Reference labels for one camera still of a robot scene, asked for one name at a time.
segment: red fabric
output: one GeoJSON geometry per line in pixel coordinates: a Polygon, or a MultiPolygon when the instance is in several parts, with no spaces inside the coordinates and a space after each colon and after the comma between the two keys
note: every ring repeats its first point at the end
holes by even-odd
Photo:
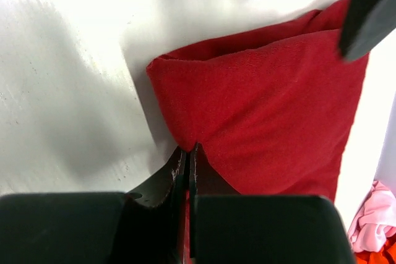
{"type": "Polygon", "coordinates": [[[154,59],[147,73],[179,146],[202,143],[242,194],[334,200],[368,61],[338,55],[348,3],[154,59]]]}
{"type": "Polygon", "coordinates": [[[355,253],[357,264],[395,264],[396,263],[396,236],[386,240],[379,252],[355,253]]]}

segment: red cloth corner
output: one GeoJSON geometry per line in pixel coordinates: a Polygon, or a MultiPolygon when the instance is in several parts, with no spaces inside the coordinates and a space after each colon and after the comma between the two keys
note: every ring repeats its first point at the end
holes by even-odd
{"type": "Polygon", "coordinates": [[[154,59],[147,73],[179,146],[202,143],[242,194],[334,200],[368,62],[339,56],[348,3],[154,59]]]}

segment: black plastic part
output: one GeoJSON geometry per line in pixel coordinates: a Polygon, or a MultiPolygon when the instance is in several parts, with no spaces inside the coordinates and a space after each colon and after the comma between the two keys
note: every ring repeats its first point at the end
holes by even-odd
{"type": "Polygon", "coordinates": [[[351,0],[339,42],[347,61],[363,57],[396,28],[396,0],[351,0]]]}
{"type": "Polygon", "coordinates": [[[135,263],[183,262],[185,164],[186,152],[175,149],[164,167],[129,193],[110,263],[125,263],[131,257],[135,263]]]}
{"type": "Polygon", "coordinates": [[[355,264],[330,201],[299,196],[197,196],[196,263],[355,264]]]}
{"type": "Polygon", "coordinates": [[[106,263],[123,193],[17,194],[0,199],[0,263],[106,263]]]}
{"type": "Polygon", "coordinates": [[[239,194],[224,178],[209,164],[204,148],[197,143],[189,156],[190,176],[190,257],[196,256],[196,211],[197,195],[237,195],[239,194]]]}

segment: pink fabric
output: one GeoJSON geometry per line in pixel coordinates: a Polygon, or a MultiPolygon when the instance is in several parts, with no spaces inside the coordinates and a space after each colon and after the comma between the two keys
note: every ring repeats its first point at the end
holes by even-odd
{"type": "Polygon", "coordinates": [[[396,233],[396,198],[381,182],[371,191],[352,221],[348,237],[356,253],[379,252],[387,237],[396,233]]]}

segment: white surface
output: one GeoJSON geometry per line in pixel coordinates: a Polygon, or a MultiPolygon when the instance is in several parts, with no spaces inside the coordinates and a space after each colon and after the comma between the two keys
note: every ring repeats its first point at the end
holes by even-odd
{"type": "Polygon", "coordinates": [[[396,97],[390,114],[385,145],[382,148],[376,179],[383,182],[396,195],[396,97]]]}
{"type": "MultiPolygon", "coordinates": [[[[133,188],[174,147],[144,72],[152,58],[334,1],[0,0],[0,194],[133,188]]],[[[381,152],[392,38],[373,51],[343,158],[346,225],[381,152]]]]}

